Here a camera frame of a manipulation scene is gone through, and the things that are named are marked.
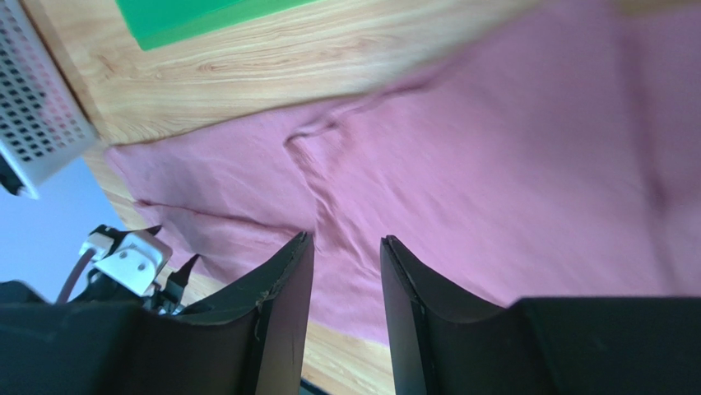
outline wooden surface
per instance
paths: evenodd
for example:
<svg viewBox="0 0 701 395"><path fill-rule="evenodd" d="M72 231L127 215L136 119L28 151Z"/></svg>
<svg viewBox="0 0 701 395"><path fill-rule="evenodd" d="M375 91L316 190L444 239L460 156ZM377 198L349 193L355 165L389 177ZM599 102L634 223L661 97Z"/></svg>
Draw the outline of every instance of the wooden surface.
<svg viewBox="0 0 701 395"><path fill-rule="evenodd" d="M626 12L693 0L620 0ZM322 0L150 52L114 0L24 0L105 144L143 142L324 97L369 91L476 40L540 0ZM143 227L96 147L86 162ZM194 276L187 300L223 285ZM330 393L393 393L386 347L311 323L303 376Z"/></svg>

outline light blue surface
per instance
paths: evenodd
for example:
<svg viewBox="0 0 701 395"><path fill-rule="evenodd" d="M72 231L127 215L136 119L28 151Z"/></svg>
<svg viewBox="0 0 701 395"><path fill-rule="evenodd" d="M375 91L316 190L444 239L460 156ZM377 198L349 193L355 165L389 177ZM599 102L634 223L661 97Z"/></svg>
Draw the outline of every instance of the light blue surface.
<svg viewBox="0 0 701 395"><path fill-rule="evenodd" d="M16 197L0 187L0 281L20 280L54 302L94 228L123 224L82 159L39 187L41 198ZM81 276L73 296L85 289Z"/></svg>

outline fabric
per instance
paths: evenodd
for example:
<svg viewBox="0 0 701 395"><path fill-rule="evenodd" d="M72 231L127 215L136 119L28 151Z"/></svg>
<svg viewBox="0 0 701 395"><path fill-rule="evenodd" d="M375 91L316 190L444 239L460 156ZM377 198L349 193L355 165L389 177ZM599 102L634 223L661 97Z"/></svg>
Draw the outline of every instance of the fabric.
<svg viewBox="0 0 701 395"><path fill-rule="evenodd" d="M638 65L656 51L676 56L658 48L675 34L657 37L667 17L628 24L607 2L553 2L364 98L269 111L106 157L137 210L164 225L171 262L200 253L199 270L220 281L313 231L310 318L357 337L387 342L379 241L389 234L501 305L694 292L682 278L697 275L701 229L686 215L701 207L699 190L683 188L698 177L667 175L692 161L675 158L675 144L699 123L688 118L664 147L656 139L678 129L674 103L701 89L667 86L658 73L672 61ZM688 59L699 70L697 55ZM673 196L688 206L670 207ZM679 233L686 241L671 246Z"/></svg>

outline perforated panel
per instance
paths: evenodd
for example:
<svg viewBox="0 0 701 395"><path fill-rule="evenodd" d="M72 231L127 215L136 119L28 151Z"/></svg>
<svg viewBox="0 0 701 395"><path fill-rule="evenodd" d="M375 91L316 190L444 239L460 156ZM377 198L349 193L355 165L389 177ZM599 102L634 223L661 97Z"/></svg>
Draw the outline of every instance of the perforated panel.
<svg viewBox="0 0 701 395"><path fill-rule="evenodd" d="M0 152L21 192L36 197L38 184L94 140L17 0L0 0Z"/></svg>

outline wire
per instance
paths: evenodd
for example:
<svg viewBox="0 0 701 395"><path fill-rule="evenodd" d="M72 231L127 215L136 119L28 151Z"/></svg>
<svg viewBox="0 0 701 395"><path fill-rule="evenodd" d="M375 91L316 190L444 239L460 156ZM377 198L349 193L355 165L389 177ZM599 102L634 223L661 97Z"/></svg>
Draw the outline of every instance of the wire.
<svg viewBox="0 0 701 395"><path fill-rule="evenodd" d="M66 282L63 283L63 288L61 288L61 293L58 294L56 304L63 304L68 302L68 298L71 297L71 292L73 292L73 288L75 288L76 283L78 282L78 278L80 278L83 271L86 270L88 263L90 263L92 257L95 256L95 252L96 251L94 249L88 249L81 256L81 258L78 259L76 266L71 271L71 274L68 275Z"/></svg>

